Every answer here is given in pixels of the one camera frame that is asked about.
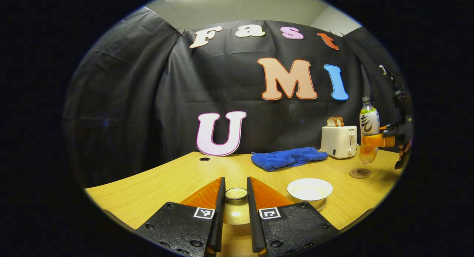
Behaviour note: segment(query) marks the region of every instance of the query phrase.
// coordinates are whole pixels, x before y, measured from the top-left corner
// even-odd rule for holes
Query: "water bottle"
[[[377,109],[372,105],[369,97],[362,98],[362,110],[360,111],[360,132],[361,132],[361,144],[359,151],[359,160],[363,164],[372,163],[376,156],[378,147],[364,146],[362,143],[362,137],[371,134],[379,134],[380,118]]]

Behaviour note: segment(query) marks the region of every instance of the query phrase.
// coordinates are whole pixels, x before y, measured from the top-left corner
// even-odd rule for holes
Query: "orange letter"
[[[304,100],[318,98],[311,81],[309,61],[294,60],[289,73],[275,58],[260,58],[257,63],[261,64],[265,71],[266,91],[262,93],[264,100],[278,100],[282,97],[281,92],[276,89],[277,82],[288,98],[293,96],[296,83],[298,83],[296,92],[298,98]]]
[[[334,40],[332,38],[328,37],[325,33],[318,33],[318,36],[323,38],[323,40],[327,44],[327,46],[330,46],[331,48],[333,48],[335,50],[339,50],[339,47],[337,47],[336,45],[334,45],[334,43],[332,43]]]

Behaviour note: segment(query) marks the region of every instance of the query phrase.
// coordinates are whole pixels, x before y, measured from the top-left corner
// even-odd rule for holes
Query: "wall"
[[[275,20],[309,26],[327,7],[323,0],[153,0],[146,7],[175,28],[201,28],[239,20]]]
[[[347,14],[328,5],[310,26],[342,36],[342,34],[347,34],[362,25]]]

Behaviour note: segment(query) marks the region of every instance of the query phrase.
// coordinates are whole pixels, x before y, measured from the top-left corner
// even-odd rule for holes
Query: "toaster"
[[[322,127],[321,152],[336,159],[356,155],[357,127]]]

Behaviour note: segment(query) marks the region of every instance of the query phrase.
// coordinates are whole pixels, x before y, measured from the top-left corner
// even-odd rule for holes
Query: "orange gripper pad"
[[[188,196],[180,204],[215,209],[222,177],[212,181],[200,190]]]
[[[395,146],[395,137],[382,137],[382,134],[363,136],[362,144],[369,147],[393,147]]]
[[[261,181],[253,177],[250,177],[250,181],[252,182],[252,188],[254,190],[257,210],[293,204],[288,198]]]

